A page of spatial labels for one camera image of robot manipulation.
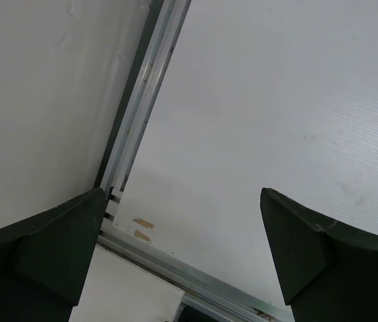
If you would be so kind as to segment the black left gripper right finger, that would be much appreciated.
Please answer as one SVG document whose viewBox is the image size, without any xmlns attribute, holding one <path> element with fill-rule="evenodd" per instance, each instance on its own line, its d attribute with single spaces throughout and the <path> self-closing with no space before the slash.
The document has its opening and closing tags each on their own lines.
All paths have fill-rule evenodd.
<svg viewBox="0 0 378 322">
<path fill-rule="evenodd" d="M 295 321 L 378 321 L 378 235 L 264 188 L 260 209 Z"/>
</svg>

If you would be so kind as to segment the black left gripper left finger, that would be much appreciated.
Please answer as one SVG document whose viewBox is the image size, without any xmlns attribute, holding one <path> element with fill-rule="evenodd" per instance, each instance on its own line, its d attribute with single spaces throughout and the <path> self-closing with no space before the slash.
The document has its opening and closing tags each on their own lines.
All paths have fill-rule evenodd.
<svg viewBox="0 0 378 322">
<path fill-rule="evenodd" d="M 105 216 L 103 189 L 0 229 L 0 321 L 68 321 Z"/>
</svg>

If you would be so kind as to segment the aluminium table frame rail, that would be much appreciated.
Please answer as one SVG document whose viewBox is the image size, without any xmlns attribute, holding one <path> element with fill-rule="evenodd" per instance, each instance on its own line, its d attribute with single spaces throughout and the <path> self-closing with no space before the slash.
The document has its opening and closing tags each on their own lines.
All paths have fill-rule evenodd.
<svg viewBox="0 0 378 322">
<path fill-rule="evenodd" d="M 107 195 L 98 243 L 181 288 L 182 306 L 217 321 L 292 321 L 290 313 L 213 278 L 113 226 L 155 100 L 176 47 L 189 1 L 153 1 L 95 184 Z"/>
</svg>

